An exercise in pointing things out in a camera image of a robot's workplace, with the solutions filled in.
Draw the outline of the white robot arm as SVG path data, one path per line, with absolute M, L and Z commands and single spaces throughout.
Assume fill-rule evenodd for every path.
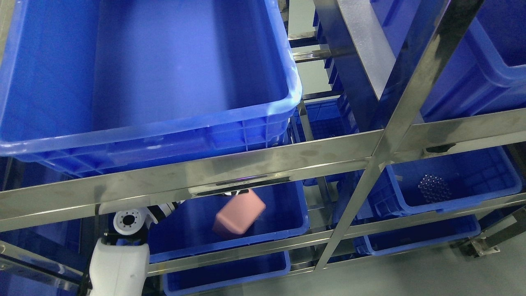
M 108 234 L 100 238 L 90 259 L 90 296 L 141 296 L 150 264 L 148 232 L 182 201 L 119 210 Z

